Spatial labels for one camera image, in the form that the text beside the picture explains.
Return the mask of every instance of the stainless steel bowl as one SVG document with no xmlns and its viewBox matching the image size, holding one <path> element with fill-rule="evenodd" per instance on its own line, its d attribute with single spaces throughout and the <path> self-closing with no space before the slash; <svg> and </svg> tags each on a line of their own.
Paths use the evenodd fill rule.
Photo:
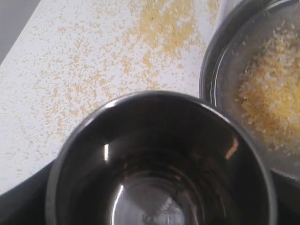
<svg viewBox="0 0 300 225">
<path fill-rule="evenodd" d="M 300 156 L 288 156 L 279 150 L 268 151 L 254 129 L 244 121 L 240 102 L 235 101 L 240 74 L 243 74 L 247 62 L 260 51 L 263 41 L 270 38 L 283 21 L 289 28 L 292 23 L 300 30 L 298 0 L 241 2 L 218 28 L 207 49 L 200 75 L 200 98 L 238 120 L 260 144 L 259 154 L 275 173 L 275 178 L 281 180 L 285 177 L 285 182 L 297 189 L 300 188 Z M 299 211 L 299 206 L 299 200 L 294 200 L 293 208 Z"/>
<path fill-rule="evenodd" d="M 51 170 L 48 225 L 275 225 L 248 135 L 201 100 L 152 91 L 87 117 Z"/>
</svg>

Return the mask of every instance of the white countertop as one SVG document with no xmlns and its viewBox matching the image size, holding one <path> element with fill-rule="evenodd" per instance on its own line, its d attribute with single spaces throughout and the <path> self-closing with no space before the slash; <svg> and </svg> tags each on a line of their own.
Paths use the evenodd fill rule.
<svg viewBox="0 0 300 225">
<path fill-rule="evenodd" d="M 0 194 L 52 161 L 112 98 L 158 89 L 198 96 L 219 1 L 157 2 L 149 14 L 146 0 L 41 0 L 0 65 Z"/>
</svg>

